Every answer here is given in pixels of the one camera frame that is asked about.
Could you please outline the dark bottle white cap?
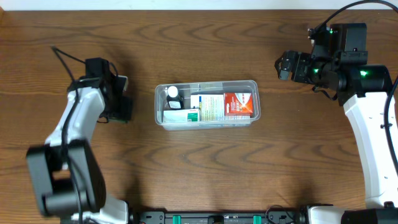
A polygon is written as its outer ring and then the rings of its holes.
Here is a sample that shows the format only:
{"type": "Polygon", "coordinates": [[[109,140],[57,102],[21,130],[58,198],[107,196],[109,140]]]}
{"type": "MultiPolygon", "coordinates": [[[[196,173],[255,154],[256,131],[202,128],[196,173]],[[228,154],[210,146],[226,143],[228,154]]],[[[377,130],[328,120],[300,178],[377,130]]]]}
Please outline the dark bottle white cap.
{"type": "Polygon", "coordinates": [[[181,110],[183,108],[183,98],[180,96],[176,86],[168,87],[167,102],[171,110],[181,110]]]}

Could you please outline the red orange medicine box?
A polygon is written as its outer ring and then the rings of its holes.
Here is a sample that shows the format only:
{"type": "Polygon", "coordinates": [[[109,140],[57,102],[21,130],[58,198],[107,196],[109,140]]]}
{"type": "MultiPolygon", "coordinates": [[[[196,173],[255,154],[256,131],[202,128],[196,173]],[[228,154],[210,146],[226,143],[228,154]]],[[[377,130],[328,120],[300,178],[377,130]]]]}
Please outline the red orange medicine box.
{"type": "Polygon", "coordinates": [[[254,112],[251,93],[224,93],[226,116],[251,116],[254,112]]]}

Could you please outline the white Panadol box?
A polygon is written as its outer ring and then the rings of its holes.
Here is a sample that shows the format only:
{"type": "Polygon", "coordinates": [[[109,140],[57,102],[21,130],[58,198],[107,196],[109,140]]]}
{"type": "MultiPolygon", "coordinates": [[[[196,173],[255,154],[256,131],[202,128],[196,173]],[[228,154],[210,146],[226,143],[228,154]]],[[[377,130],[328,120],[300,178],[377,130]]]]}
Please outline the white Panadol box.
{"type": "Polygon", "coordinates": [[[164,123],[186,123],[200,121],[200,109],[168,110],[164,111],[164,123]]]}

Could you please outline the clear plastic container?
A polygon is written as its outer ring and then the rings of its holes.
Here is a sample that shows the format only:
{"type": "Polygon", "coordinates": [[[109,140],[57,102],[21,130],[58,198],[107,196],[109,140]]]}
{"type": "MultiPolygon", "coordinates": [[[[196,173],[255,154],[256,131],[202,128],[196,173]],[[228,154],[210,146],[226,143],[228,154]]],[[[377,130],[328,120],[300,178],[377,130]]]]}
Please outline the clear plastic container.
{"type": "Polygon", "coordinates": [[[235,126],[249,126],[261,116],[259,92],[257,83],[253,80],[235,80],[220,82],[195,82],[195,83],[173,83],[161,84],[155,88],[155,122],[163,126],[164,129],[185,130],[185,129],[211,129],[226,128],[235,126]],[[171,110],[167,102],[167,89],[169,86],[176,86],[180,96],[183,98],[182,110],[192,109],[190,107],[190,97],[192,95],[215,95],[223,93],[251,93],[253,97],[254,112],[250,119],[233,119],[226,121],[200,121],[186,123],[164,123],[164,111],[171,110]]]}

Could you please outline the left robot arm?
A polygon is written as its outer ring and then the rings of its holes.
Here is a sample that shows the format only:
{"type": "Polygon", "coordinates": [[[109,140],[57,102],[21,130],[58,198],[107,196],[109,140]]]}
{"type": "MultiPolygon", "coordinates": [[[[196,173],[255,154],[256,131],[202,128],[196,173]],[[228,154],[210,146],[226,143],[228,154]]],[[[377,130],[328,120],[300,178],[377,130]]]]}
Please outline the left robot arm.
{"type": "Polygon", "coordinates": [[[68,87],[68,103],[56,128],[26,154],[36,203],[62,223],[129,223],[127,202],[110,196],[91,149],[100,118],[131,119],[128,79],[103,58],[85,60],[84,76],[68,87]]]}

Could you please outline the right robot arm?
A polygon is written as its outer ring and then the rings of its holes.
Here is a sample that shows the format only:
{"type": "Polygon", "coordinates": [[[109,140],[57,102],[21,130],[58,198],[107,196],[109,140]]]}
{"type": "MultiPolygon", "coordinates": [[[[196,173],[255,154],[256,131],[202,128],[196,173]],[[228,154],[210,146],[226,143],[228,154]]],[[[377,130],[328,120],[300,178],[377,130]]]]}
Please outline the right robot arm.
{"type": "Polygon", "coordinates": [[[275,61],[279,79],[333,90],[353,129],[363,169],[362,210],[313,204],[301,208],[297,223],[397,223],[397,121],[393,88],[384,65],[368,64],[364,23],[309,29],[312,52],[285,51],[275,61]]]}

